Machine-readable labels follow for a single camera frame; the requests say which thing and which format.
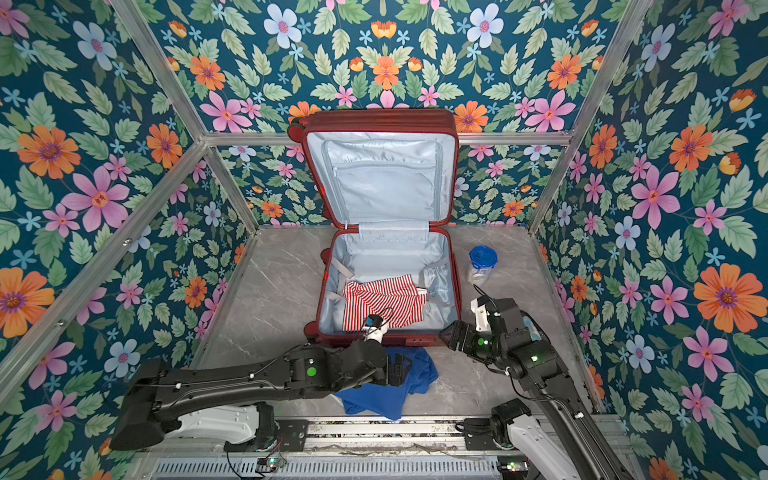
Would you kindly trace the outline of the blue shirt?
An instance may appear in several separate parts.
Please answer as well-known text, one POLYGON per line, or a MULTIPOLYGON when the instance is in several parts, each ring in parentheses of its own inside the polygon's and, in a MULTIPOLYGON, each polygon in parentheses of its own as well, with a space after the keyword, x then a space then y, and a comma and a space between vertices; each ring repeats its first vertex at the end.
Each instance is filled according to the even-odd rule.
POLYGON ((396 371, 393 376, 395 383, 389 379, 386 385, 367 383, 335 393, 347 415, 370 412, 388 420, 399 420, 406 400, 412 395, 426 394, 437 381, 437 368, 424 348, 388 347, 387 354, 388 366, 392 368, 397 366, 398 356, 402 356, 402 367, 407 373, 402 375, 396 371))

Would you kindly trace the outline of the red white striped shirt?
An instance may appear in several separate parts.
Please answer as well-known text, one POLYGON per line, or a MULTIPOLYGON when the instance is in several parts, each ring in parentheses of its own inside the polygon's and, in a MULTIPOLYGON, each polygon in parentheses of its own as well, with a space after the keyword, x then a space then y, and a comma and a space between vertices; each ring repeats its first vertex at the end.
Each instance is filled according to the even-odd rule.
POLYGON ((361 330, 364 320, 378 315, 389 329, 402 329, 423 321, 428 301, 426 289, 417 287, 410 275, 371 282, 348 282, 343 289, 345 300, 343 330, 361 330))

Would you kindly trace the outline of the clear toiletry pouch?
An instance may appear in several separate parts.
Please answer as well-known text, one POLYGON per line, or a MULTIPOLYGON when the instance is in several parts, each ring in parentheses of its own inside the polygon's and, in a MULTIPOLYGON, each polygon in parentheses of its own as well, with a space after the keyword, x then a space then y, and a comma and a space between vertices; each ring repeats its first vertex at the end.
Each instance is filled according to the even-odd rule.
POLYGON ((523 316, 523 324, 528 330, 528 333, 530 335, 530 339, 532 342, 541 341, 542 340, 542 332, 540 331, 540 328, 537 324, 537 322, 532 319, 528 315, 523 316))

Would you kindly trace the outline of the clear jar blue lid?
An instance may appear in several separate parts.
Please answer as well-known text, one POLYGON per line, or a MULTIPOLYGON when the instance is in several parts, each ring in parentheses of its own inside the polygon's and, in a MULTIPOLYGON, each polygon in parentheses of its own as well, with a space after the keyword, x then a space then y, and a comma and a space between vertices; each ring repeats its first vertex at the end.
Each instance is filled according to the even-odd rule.
POLYGON ((497 252, 489 246, 478 245, 469 252, 468 282, 481 286, 498 264, 497 252))

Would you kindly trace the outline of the red hard-shell suitcase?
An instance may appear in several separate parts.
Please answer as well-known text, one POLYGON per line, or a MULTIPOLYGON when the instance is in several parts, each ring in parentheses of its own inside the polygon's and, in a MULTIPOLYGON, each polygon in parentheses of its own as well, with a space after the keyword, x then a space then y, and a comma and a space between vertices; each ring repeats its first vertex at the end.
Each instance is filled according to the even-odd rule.
POLYGON ((311 342, 346 346, 360 338, 343 330, 343 289, 410 275, 426 289, 423 321, 389 329, 387 346, 432 346, 461 314, 461 288, 447 232, 459 138, 442 109, 336 110, 292 120, 299 143, 335 227, 311 342))

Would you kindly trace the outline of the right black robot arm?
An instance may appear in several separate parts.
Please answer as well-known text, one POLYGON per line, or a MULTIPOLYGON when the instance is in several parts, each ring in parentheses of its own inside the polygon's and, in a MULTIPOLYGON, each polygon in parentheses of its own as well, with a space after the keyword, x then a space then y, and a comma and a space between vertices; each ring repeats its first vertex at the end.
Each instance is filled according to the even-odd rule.
POLYGON ((536 320, 514 299, 484 293, 471 310, 474 323, 457 320, 439 338, 511 381, 516 398, 492 409, 493 441, 527 457, 530 479, 630 479, 536 320))

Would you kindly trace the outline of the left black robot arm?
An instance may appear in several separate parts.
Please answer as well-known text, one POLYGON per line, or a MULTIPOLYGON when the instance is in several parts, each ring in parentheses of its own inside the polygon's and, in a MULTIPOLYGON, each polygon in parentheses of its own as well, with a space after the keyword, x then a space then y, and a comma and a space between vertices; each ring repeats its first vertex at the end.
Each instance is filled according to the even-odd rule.
POLYGON ((413 361, 376 340, 346 348, 300 345, 260 363, 192 370, 162 358, 144 362, 123 397, 111 440, 115 451, 149 448, 182 427, 182 417, 216 407, 324 398, 366 384, 402 386, 413 361))

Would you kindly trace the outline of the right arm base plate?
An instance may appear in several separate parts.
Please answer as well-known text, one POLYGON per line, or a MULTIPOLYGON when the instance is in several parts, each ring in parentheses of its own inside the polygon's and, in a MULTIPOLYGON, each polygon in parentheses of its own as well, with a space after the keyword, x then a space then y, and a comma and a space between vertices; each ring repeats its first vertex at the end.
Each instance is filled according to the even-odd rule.
POLYGON ((465 418, 455 426, 468 451, 509 451, 512 443, 490 418, 465 418))

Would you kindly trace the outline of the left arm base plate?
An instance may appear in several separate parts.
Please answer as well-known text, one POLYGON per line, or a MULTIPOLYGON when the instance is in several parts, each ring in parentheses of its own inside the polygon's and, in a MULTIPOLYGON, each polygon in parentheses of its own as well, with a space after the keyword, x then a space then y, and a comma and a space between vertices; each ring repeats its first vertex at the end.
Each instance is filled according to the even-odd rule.
POLYGON ((226 442, 227 453, 302 452, 308 439, 310 422, 301 419, 277 420, 266 430, 259 429, 255 437, 239 444, 226 442))

